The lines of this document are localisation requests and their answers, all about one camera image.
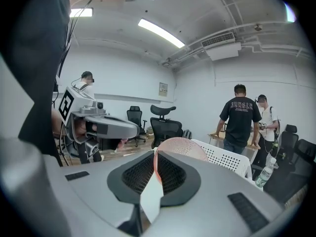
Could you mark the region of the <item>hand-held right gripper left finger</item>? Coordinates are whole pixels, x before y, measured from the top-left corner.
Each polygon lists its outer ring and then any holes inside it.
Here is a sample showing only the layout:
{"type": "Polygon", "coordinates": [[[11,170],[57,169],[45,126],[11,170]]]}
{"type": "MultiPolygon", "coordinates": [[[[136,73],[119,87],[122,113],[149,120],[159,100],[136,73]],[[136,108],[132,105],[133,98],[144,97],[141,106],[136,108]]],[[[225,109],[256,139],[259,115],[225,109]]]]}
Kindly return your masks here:
{"type": "Polygon", "coordinates": [[[119,201],[108,188],[112,170],[153,156],[153,151],[92,164],[60,167],[44,155],[43,214],[54,237],[133,237],[137,232],[136,207],[119,201]]]}

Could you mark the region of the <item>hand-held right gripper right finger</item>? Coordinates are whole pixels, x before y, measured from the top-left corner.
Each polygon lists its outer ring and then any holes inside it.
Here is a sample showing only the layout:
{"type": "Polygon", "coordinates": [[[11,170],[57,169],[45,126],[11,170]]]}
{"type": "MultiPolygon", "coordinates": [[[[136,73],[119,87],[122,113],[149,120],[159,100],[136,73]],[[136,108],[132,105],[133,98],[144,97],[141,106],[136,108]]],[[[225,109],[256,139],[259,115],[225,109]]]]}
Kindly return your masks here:
{"type": "Polygon", "coordinates": [[[270,237],[283,208],[268,194],[222,166],[158,152],[158,173],[172,177],[152,237],[270,237]]]}

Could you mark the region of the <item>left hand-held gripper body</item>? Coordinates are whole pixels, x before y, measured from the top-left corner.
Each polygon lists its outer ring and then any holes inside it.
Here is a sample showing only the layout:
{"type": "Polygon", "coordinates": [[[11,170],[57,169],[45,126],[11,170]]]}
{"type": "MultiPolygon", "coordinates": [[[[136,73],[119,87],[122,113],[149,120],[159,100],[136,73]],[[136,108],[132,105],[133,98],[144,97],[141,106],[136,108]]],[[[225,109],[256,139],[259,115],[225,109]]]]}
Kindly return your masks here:
{"type": "Polygon", "coordinates": [[[75,87],[67,87],[58,107],[61,117],[59,142],[61,154],[66,150],[70,158],[78,158],[82,164],[102,161],[99,138],[91,134],[76,137],[74,121],[85,117],[103,117],[106,115],[103,103],[98,102],[86,92],[75,87]]]}

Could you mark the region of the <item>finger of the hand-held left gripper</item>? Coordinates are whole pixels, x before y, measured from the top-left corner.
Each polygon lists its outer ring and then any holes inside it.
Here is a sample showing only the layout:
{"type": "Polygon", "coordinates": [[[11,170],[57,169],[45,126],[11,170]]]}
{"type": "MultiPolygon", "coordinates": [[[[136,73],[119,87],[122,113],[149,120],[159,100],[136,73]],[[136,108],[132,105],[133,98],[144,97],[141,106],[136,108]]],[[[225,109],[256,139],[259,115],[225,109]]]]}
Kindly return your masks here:
{"type": "Polygon", "coordinates": [[[134,138],[139,134],[138,128],[114,128],[105,124],[103,117],[85,117],[85,121],[92,122],[97,125],[96,132],[87,132],[102,139],[129,139],[134,138]]]}
{"type": "Polygon", "coordinates": [[[138,126],[125,119],[120,119],[115,116],[104,115],[103,118],[105,119],[105,124],[109,125],[110,127],[114,128],[138,128],[138,126]]]}

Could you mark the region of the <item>person's left hand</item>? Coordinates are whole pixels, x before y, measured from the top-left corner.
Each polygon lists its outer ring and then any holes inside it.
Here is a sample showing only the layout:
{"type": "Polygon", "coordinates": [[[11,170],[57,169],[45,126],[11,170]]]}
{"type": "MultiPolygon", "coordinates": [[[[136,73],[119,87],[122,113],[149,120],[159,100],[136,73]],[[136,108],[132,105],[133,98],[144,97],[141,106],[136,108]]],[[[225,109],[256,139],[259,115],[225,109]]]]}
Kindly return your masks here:
{"type": "Polygon", "coordinates": [[[76,137],[84,136],[87,132],[96,132],[97,131],[97,125],[85,121],[83,119],[77,119],[74,121],[75,126],[75,135],[76,137]]]}

